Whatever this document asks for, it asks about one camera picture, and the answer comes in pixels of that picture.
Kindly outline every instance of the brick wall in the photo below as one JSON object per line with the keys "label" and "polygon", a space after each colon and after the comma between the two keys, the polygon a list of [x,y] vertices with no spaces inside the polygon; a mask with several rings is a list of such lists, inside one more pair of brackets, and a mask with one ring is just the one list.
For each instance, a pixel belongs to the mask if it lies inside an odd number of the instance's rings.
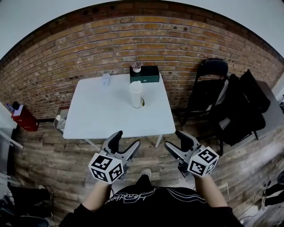
{"label": "brick wall", "polygon": [[249,68],[270,87],[284,71],[271,46],[228,18],[171,2],[123,1],[63,15],[16,44],[0,61],[0,101],[54,117],[80,79],[128,73],[140,61],[159,67],[171,107],[185,107],[206,58],[225,59],[237,76]]}

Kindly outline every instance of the table leg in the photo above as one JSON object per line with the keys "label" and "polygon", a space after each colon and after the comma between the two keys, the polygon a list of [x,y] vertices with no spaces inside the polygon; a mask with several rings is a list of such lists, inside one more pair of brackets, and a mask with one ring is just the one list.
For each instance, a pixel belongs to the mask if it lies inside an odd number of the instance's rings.
{"label": "table leg", "polygon": [[155,145],[155,148],[157,148],[159,146],[162,138],[163,138],[163,135],[159,135],[157,142],[156,142],[156,145]]}
{"label": "table leg", "polygon": [[89,144],[91,144],[94,148],[96,148],[98,151],[101,151],[101,149],[96,145],[94,144],[92,141],[88,140],[88,139],[85,139],[85,141],[87,141]]}

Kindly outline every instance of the white cup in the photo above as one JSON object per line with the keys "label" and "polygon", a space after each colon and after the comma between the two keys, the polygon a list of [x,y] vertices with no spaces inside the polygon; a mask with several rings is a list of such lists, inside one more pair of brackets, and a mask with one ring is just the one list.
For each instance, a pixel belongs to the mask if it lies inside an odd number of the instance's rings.
{"label": "white cup", "polygon": [[132,105],[135,108],[140,108],[144,102],[143,85],[140,81],[134,81],[130,84],[130,95]]}

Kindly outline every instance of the wooden floor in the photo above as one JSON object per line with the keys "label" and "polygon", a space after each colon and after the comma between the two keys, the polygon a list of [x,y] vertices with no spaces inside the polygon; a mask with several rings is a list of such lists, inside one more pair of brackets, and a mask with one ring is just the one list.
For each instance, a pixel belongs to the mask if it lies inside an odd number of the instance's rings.
{"label": "wooden floor", "polygon": [[[208,133],[207,121],[202,117],[187,122],[181,128],[193,136]],[[136,138],[121,140],[120,150],[126,149]],[[126,185],[136,182],[140,171],[148,167],[152,170],[152,183],[157,186],[194,188],[193,177],[184,178],[178,171],[178,162],[166,151],[163,142],[156,149],[156,137],[143,137],[141,147],[123,182],[116,181],[113,189],[118,191]],[[84,140],[65,140],[52,123],[40,123],[37,132],[20,130],[16,140],[24,149],[15,149],[15,176],[25,187],[50,185],[55,193],[55,223],[72,212],[88,194],[94,183],[88,170],[88,163],[95,149]],[[173,135],[164,136],[179,145]],[[99,146],[103,140],[94,140]],[[218,150],[216,139],[203,142]],[[284,169],[284,126],[271,132],[260,141],[253,140],[247,145],[225,153],[212,172],[217,186],[222,188],[228,205],[233,208],[237,218],[243,219],[245,226],[271,227],[284,220],[284,204],[268,207],[259,211],[259,202],[253,205],[253,196],[260,198],[268,180],[275,178]]]}

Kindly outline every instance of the white table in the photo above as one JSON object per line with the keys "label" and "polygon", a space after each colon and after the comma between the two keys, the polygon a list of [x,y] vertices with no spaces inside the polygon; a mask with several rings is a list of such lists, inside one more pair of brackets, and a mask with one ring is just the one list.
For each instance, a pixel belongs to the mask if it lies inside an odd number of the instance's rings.
{"label": "white table", "polygon": [[143,83],[145,106],[136,109],[131,104],[129,74],[113,75],[109,86],[102,77],[80,80],[68,112],[63,137],[65,139],[106,139],[122,130],[122,137],[158,135],[158,147],[163,134],[175,132],[164,82]]}

